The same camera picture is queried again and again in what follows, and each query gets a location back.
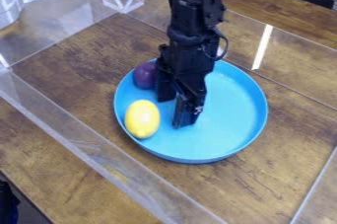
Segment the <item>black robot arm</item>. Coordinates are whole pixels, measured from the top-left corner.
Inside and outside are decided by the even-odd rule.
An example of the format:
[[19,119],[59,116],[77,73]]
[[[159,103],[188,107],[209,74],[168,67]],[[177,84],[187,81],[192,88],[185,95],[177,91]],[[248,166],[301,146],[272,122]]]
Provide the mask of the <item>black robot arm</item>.
[[172,126],[192,125],[203,112],[205,76],[228,53],[229,41],[217,29],[224,21],[221,0],[168,0],[169,43],[160,46],[156,61],[156,93],[161,102],[175,101]]

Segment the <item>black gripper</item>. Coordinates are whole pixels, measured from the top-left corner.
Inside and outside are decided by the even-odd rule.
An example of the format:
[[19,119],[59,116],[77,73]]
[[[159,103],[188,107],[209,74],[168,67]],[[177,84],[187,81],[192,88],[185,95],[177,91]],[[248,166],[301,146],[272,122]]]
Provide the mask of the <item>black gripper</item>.
[[208,30],[187,35],[168,28],[169,44],[160,46],[156,68],[156,93],[160,103],[176,97],[172,126],[193,125],[204,110],[205,76],[213,71],[220,35]]

